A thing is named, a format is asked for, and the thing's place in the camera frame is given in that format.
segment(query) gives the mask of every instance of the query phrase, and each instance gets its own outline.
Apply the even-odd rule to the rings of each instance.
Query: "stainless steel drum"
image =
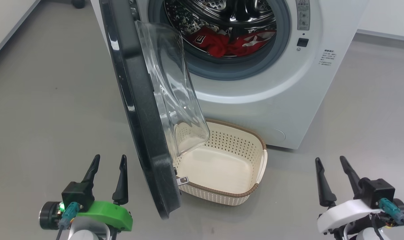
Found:
[[[266,0],[164,0],[164,6],[169,22],[185,40],[203,26],[223,30],[230,39],[276,30],[275,15]]]

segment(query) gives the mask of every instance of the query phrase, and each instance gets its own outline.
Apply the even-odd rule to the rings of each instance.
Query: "white wall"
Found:
[[[404,0],[371,0],[358,32],[404,40]]]
[[[40,0],[0,0],[0,50]]]

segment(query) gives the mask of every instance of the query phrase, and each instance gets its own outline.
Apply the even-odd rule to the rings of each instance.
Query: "blue connector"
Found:
[[[385,213],[389,214],[397,224],[403,224],[404,214],[394,203],[390,202],[387,198],[380,199],[379,207]]]
[[[61,220],[58,222],[58,227],[62,229],[67,229],[70,225],[70,221],[76,217],[77,213],[79,212],[79,203],[72,202],[66,208],[66,211],[61,216]]]

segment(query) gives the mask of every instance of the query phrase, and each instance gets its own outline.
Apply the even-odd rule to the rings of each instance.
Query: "white basket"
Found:
[[[267,164],[266,145],[254,132],[206,120],[208,142],[173,161],[177,176],[189,183],[180,190],[212,202],[236,206],[258,187]]]

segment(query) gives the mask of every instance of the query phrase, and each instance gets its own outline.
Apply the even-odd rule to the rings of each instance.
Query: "red clothing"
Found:
[[[204,26],[190,35],[187,40],[194,46],[207,51],[210,55],[220,58],[224,55],[246,56],[254,53],[275,34],[275,30],[253,32],[240,36],[229,43],[228,35],[216,33]]]

